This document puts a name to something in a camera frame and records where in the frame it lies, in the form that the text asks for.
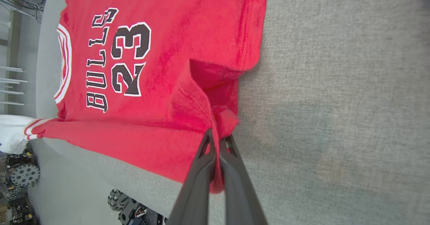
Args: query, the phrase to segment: gray wheel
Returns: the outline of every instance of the gray wheel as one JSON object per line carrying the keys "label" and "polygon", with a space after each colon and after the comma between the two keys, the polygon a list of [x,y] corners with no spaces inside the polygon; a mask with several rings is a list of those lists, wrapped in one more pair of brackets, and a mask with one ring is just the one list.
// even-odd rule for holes
{"label": "gray wheel", "polygon": [[23,164],[12,172],[11,180],[17,186],[28,186],[40,177],[39,167],[33,164]]}

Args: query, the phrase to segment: bulls jersey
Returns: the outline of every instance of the bulls jersey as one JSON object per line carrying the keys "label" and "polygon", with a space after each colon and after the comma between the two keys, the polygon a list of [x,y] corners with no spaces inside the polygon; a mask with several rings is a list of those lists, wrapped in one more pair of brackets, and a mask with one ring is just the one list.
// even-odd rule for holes
{"label": "bulls jersey", "polygon": [[[257,64],[265,2],[66,0],[58,118],[33,122],[27,137],[183,182],[205,131],[218,146],[238,123],[238,77]],[[212,191],[220,174],[218,164]]]}

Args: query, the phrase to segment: white cloth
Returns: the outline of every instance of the white cloth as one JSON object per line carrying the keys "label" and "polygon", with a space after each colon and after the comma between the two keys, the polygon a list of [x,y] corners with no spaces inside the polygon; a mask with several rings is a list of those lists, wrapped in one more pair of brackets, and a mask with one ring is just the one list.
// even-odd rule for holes
{"label": "white cloth", "polygon": [[0,151],[22,153],[28,141],[24,130],[35,120],[24,116],[0,115]]}

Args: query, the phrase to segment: gray carpet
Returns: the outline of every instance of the gray carpet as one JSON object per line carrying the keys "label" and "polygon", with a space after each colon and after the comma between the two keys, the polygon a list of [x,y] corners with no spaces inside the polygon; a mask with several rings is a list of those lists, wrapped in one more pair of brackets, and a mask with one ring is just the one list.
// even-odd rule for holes
{"label": "gray carpet", "polygon": [[[64,0],[47,0],[37,116],[56,116]],[[430,223],[430,0],[267,0],[234,135],[270,224]],[[57,152],[169,214],[180,184],[65,141]],[[211,224],[224,223],[223,194]]]}

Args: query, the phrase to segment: floor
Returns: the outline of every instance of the floor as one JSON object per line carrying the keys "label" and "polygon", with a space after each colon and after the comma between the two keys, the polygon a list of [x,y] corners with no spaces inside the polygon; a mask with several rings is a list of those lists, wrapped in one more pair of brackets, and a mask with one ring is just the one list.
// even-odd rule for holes
{"label": "floor", "polygon": [[[25,106],[15,108],[16,115],[36,116],[35,83],[36,61],[40,24],[23,17],[18,67],[24,70],[18,79],[28,80],[17,91],[24,92],[16,101]],[[42,225],[120,225],[118,213],[107,204],[112,186],[97,174],[71,163],[55,152],[43,140],[33,142],[34,153],[40,167],[40,179],[35,187],[28,188],[30,202]]]}

